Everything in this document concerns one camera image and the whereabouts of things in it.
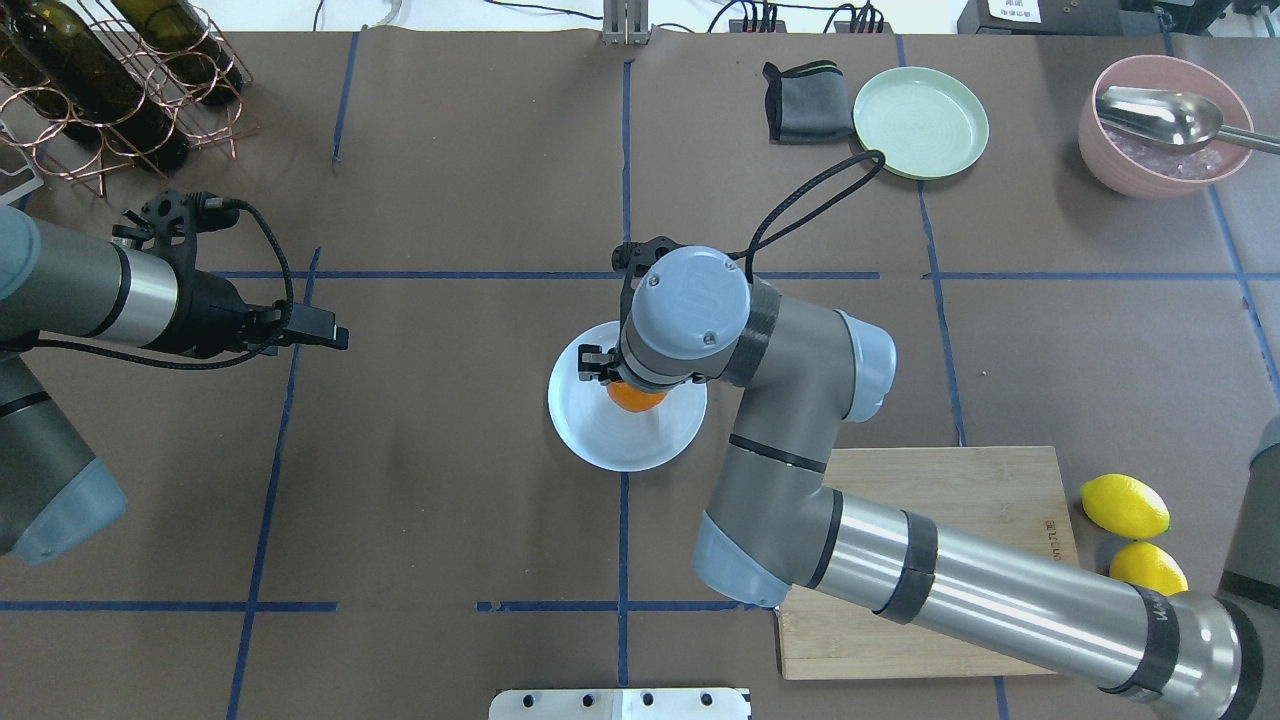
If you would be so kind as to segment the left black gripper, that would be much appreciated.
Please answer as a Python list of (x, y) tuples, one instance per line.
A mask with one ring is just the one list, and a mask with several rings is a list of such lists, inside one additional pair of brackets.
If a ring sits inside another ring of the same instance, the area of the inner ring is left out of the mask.
[[(225, 352), (246, 352), (265, 347), (280, 328), (279, 304), (246, 304), (227, 279), (174, 265), (177, 278), (175, 311), (165, 328), (165, 351), (187, 357), (215, 357)], [(310, 345), (346, 351), (349, 331), (332, 311), (306, 304), (292, 304), (288, 345)]]

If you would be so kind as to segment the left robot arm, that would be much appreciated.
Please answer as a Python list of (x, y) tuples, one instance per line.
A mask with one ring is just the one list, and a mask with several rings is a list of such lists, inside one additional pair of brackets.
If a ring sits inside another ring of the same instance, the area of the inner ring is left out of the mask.
[[(197, 268), (198, 237), (250, 215), (285, 295), (248, 304)], [(36, 348), (174, 372), (207, 372), (294, 345), (346, 350), (334, 313), (294, 291), (283, 249), (251, 204), (166, 191), (128, 211), (110, 240), (3, 209), (1, 550), (38, 566), (110, 527), (127, 498), (106, 462), (26, 363)]]

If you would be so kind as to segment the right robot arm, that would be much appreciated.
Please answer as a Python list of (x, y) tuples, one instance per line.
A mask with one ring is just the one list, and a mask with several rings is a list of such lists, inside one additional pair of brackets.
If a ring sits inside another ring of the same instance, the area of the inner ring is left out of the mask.
[(666, 237), (625, 242), (620, 319), (570, 346), (567, 382), (644, 397), (723, 380), (742, 391), (694, 552), (713, 591), (774, 609), (799, 587), (887, 623), (1089, 682), (1166, 719), (1277, 716), (1277, 424), (1266, 425), (1219, 588), (1165, 592), (1087, 571), (861, 496), (835, 436), (870, 420), (893, 383), (890, 334), (781, 293), (724, 254)]

